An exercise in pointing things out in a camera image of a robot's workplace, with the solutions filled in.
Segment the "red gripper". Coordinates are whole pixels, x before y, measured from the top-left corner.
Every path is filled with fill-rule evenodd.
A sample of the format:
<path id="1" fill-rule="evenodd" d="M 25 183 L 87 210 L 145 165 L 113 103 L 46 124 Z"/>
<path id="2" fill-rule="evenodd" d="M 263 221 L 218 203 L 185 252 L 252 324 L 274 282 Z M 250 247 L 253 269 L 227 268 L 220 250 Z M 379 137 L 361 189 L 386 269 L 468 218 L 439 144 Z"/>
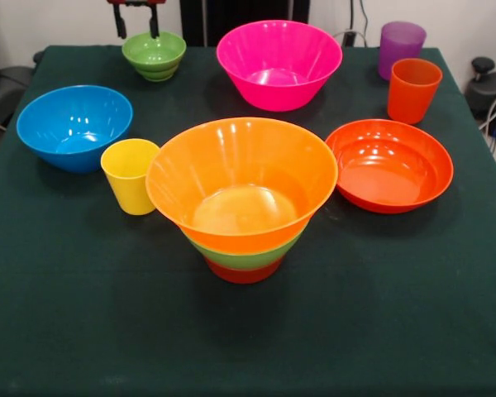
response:
<path id="1" fill-rule="evenodd" d="M 150 36 L 155 39 L 157 38 L 160 33 L 159 33 L 159 27 L 158 27 L 158 14 L 157 14 L 157 4 L 164 4 L 165 0 L 107 0 L 108 3 L 112 4 L 113 8 L 113 13 L 114 13 L 114 19 L 116 23 L 116 28 L 117 28 L 117 35 L 122 38 L 126 39 L 126 25 L 125 22 L 122 18 L 121 12 L 120 12 L 120 5 L 125 5 L 125 6 L 133 6 L 133 7 L 140 7 L 140 6 L 148 6 L 150 9 Z"/>

